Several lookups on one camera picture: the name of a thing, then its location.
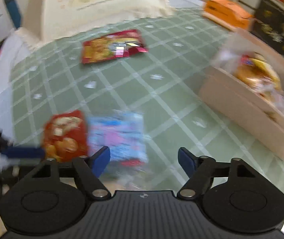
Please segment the blue pink snack packet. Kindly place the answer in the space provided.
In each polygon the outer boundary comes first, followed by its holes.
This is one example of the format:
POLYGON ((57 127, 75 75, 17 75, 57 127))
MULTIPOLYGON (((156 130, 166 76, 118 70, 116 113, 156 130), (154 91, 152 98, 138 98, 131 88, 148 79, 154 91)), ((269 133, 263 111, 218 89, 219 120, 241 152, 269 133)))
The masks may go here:
POLYGON ((111 162, 126 166, 141 166, 148 162, 141 113, 115 111, 110 116, 89 117, 87 123, 90 155, 107 146, 111 162))

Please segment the pink cardboard box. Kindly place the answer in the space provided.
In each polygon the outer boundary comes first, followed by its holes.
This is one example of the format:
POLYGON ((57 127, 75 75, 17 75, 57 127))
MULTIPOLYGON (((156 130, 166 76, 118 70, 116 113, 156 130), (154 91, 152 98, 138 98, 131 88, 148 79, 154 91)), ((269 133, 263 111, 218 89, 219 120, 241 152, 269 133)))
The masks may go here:
POLYGON ((237 29, 212 59, 199 96, 284 160, 284 107, 266 101, 233 76, 241 56, 254 52, 278 74, 284 95, 284 57, 248 31, 237 29))

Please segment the orange cardboard box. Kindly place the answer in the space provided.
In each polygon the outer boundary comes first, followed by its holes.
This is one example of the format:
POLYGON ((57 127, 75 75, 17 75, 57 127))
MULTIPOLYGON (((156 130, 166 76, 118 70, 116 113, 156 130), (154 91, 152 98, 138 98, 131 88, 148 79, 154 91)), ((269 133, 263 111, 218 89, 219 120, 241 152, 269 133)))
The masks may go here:
POLYGON ((202 16, 230 31, 235 31, 237 28, 247 30, 253 19, 253 15, 229 0, 207 1, 202 16))

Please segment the cream cartoon food cover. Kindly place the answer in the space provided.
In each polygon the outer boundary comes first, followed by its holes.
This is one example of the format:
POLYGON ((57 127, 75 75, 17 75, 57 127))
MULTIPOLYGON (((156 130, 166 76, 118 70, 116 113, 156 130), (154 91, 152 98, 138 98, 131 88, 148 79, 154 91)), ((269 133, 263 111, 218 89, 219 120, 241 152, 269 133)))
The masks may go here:
POLYGON ((170 16, 170 0, 29 0, 17 34, 31 48, 97 27, 170 16))

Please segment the small red white snack packet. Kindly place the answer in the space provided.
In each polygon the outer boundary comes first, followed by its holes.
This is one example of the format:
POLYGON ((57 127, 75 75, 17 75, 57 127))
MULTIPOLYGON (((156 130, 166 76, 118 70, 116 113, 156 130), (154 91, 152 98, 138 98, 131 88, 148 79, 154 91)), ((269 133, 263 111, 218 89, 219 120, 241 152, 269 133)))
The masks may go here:
POLYGON ((69 162, 73 158, 87 155, 87 134, 87 123, 82 111, 53 115, 44 126, 42 148, 45 157, 58 162, 69 162))

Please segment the black gift bag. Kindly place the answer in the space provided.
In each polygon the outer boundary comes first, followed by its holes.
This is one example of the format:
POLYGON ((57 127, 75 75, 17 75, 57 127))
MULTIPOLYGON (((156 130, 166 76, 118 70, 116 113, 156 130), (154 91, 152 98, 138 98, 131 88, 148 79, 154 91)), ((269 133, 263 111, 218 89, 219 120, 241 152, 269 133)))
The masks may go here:
POLYGON ((284 57, 284 10, 272 0, 259 0, 250 33, 284 57))

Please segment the green checked tablecloth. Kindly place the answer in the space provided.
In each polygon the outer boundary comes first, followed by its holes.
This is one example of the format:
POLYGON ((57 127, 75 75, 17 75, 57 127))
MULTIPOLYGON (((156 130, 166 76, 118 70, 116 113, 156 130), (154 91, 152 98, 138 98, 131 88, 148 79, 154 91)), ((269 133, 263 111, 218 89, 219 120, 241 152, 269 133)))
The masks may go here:
POLYGON ((198 2, 188 0, 171 18, 107 25, 35 52, 11 34, 0 54, 0 129, 19 144, 38 145, 53 114, 132 111, 143 117, 148 162, 133 171, 111 167, 103 180, 112 187, 178 190, 186 180, 177 160, 184 146, 218 161, 242 158, 284 192, 284 161, 200 100, 210 60, 229 37, 201 12, 198 2), (148 53, 81 65, 83 41, 130 28, 142 32, 148 53))

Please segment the red glossy snack bag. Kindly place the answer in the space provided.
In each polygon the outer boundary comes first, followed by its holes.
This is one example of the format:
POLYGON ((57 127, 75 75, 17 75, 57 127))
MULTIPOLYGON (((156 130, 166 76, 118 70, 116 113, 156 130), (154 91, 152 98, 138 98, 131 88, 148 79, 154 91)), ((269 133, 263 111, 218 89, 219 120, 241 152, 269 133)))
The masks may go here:
POLYGON ((148 48, 141 32, 130 29, 83 42, 81 62, 83 64, 100 63, 147 52, 148 48))

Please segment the yellow panda snack bag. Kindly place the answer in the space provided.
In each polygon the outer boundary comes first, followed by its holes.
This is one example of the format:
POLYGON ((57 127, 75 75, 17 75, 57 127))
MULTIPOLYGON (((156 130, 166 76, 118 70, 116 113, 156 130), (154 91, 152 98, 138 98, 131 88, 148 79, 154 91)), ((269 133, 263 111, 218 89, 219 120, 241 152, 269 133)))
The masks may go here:
POLYGON ((259 53, 242 55, 233 76, 272 104, 280 104, 284 100, 280 77, 259 53))

